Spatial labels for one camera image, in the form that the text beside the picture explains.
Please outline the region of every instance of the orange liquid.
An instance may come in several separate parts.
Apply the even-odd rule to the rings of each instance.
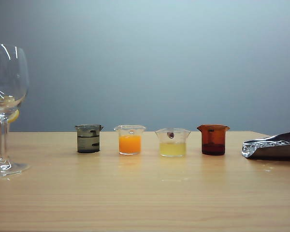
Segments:
[[[119,137],[119,152],[132,154],[141,151],[140,135],[122,135]]]

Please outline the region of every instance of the wine glass stem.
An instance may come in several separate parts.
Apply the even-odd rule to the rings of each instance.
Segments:
[[[0,119],[1,125],[1,158],[0,163],[8,162],[7,155],[7,137],[8,137],[8,117],[4,117]]]

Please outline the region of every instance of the brown beaker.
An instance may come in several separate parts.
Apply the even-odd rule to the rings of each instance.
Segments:
[[[202,153],[221,156],[225,153],[226,131],[230,128],[224,125],[200,125],[197,127],[202,134]]]

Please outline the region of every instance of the beaker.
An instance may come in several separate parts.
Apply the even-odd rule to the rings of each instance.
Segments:
[[[225,125],[208,124],[197,127],[202,134],[202,153],[220,156],[225,153],[226,131],[230,128]]]
[[[159,138],[160,154],[181,157],[186,154],[186,140],[190,131],[181,128],[165,128],[155,131]]]
[[[121,155],[136,155],[141,152],[141,134],[146,130],[146,127],[119,125],[114,130],[118,132],[118,149]]]
[[[100,151],[100,131],[103,126],[94,125],[78,125],[75,126],[77,131],[77,152],[93,153]]]

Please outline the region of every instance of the wine glass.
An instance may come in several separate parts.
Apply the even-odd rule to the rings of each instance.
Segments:
[[[29,166],[13,163],[7,154],[8,118],[24,100],[29,86],[25,53],[18,46],[0,43],[0,177],[21,173]]]

